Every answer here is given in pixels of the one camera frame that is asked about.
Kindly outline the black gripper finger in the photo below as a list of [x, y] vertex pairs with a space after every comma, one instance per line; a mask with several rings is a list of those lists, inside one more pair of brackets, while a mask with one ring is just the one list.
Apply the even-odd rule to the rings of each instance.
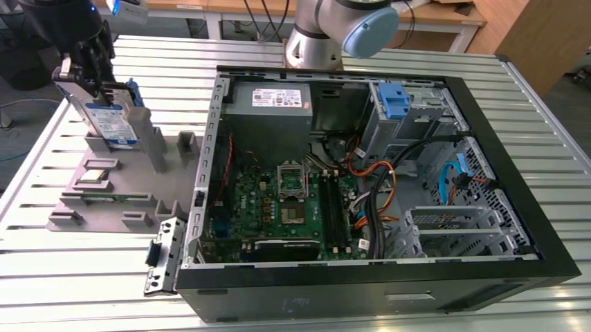
[[113, 104], [106, 84], [115, 82], [113, 58], [115, 49], [110, 23], [103, 19], [86, 20], [85, 41], [81, 44], [83, 86], [102, 104]]
[[70, 53], [61, 55], [62, 63], [53, 72], [55, 82], [86, 82], [83, 67], [75, 62], [75, 57]]

